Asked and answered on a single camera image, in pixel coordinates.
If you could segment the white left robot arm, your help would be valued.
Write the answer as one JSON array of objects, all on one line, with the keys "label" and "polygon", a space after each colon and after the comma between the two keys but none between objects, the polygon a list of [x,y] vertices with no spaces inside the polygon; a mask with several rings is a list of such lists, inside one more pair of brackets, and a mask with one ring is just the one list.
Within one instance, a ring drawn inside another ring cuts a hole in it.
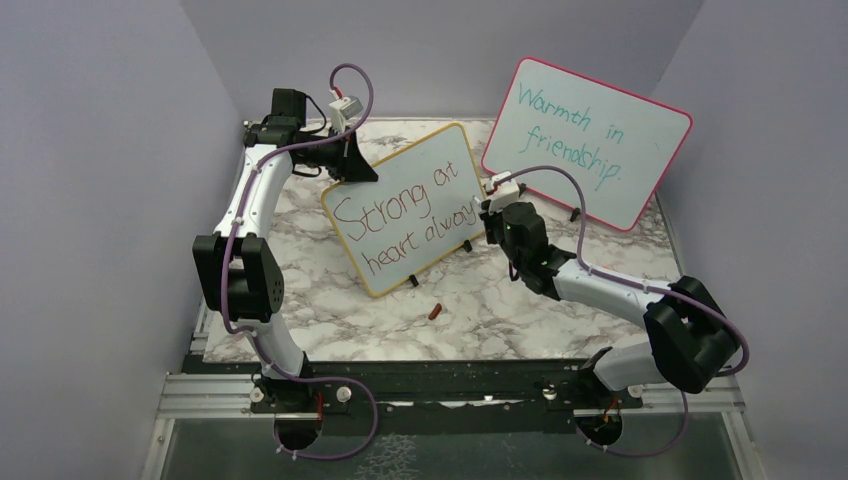
[{"label": "white left robot arm", "polygon": [[378,179],[353,129],[366,105],[336,87],[330,92],[323,135],[305,127],[309,95],[274,90],[270,113],[245,126],[243,167],[226,213],[213,233],[197,236],[192,245],[207,307],[221,314],[229,334],[250,342],[263,379],[277,383],[277,398],[294,411],[310,405],[315,386],[308,358],[282,318],[285,284],[267,240],[271,218],[285,183],[299,175],[300,166],[343,183]]}]

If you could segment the yellow framed whiteboard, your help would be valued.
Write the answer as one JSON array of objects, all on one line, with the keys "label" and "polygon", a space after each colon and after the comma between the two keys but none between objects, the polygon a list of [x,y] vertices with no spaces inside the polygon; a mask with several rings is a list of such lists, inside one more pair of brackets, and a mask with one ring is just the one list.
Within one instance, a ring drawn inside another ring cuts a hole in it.
[{"label": "yellow framed whiteboard", "polygon": [[374,183],[337,183],[322,207],[369,296],[380,297],[483,232],[464,127],[450,123],[378,161]]}]

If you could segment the brown marker cap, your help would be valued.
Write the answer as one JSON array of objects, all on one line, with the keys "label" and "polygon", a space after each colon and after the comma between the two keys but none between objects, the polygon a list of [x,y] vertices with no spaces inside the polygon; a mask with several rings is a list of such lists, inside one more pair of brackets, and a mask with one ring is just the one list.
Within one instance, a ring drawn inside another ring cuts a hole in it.
[{"label": "brown marker cap", "polygon": [[437,304],[433,307],[433,309],[431,310],[431,312],[428,314],[428,319],[429,319],[429,320],[435,320],[435,319],[439,316],[439,314],[442,312],[442,310],[443,310],[443,306],[442,306],[442,304],[441,304],[441,303],[437,303]]}]

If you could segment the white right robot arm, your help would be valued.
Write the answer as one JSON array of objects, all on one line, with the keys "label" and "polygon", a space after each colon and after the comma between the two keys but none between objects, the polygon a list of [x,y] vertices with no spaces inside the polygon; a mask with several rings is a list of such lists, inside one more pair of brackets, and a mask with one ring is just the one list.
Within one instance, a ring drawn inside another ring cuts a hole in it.
[{"label": "white right robot arm", "polygon": [[642,384],[669,383],[697,394],[714,377],[731,374],[726,365],[736,353],[747,363],[746,341],[699,280],[646,281],[583,264],[549,242],[545,222],[529,202],[497,210],[485,200],[480,218],[488,243],[507,257],[511,280],[555,301],[600,309],[647,333],[647,341],[605,347],[579,368],[577,393],[585,404],[600,407],[616,392]]}]

